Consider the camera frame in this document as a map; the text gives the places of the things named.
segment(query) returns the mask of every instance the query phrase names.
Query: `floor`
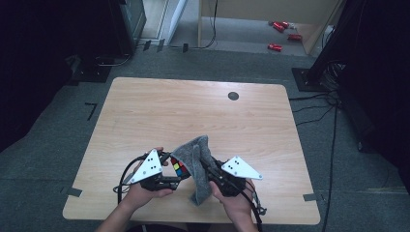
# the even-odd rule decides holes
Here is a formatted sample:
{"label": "floor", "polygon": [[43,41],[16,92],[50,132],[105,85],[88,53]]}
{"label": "floor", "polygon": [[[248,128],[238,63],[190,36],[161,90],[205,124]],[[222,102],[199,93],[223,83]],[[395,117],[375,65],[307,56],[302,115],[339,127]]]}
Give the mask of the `floor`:
{"label": "floor", "polygon": [[[155,43],[161,39],[169,39],[171,19],[178,2],[178,0],[144,1],[147,25],[142,35],[142,41],[152,40],[153,43]],[[183,44],[189,44],[189,47],[197,46],[198,6],[198,0],[188,1],[175,34],[170,41],[166,41],[165,44],[172,46],[183,46]],[[210,17],[202,17],[201,46],[209,44],[213,38],[213,22],[214,20]],[[286,29],[284,33],[280,33],[270,26],[268,21],[228,18],[217,18],[215,27],[216,40],[209,46],[209,49],[308,56],[300,42],[287,40],[287,34],[297,34],[297,29]],[[148,33],[152,31],[160,32],[158,34]],[[331,31],[332,28],[329,27],[324,38],[326,38]],[[281,45],[282,51],[277,52],[268,49],[267,47],[270,43]],[[321,49],[322,42],[319,40],[316,48],[310,55],[317,57]]]}

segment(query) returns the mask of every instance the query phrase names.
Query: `black hole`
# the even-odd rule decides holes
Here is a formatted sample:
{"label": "black hole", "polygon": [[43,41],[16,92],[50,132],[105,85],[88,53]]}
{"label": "black hole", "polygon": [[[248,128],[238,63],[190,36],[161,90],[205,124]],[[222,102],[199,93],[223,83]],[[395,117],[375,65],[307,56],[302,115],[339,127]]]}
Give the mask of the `black hole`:
{"label": "black hole", "polygon": [[237,99],[239,99],[239,94],[237,94],[236,92],[230,92],[228,94],[228,98],[230,98],[233,101],[236,101]]}

